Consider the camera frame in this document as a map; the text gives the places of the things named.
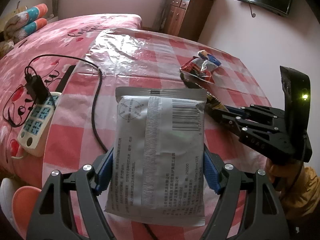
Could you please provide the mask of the person's right hand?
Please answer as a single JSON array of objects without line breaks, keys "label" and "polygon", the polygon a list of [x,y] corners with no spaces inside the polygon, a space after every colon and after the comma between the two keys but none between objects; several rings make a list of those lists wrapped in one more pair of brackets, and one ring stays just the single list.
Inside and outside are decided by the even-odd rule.
[{"label": "person's right hand", "polygon": [[298,161],[294,164],[276,165],[271,159],[266,160],[265,171],[274,189],[280,192],[280,200],[291,194],[304,178],[304,163]]}]

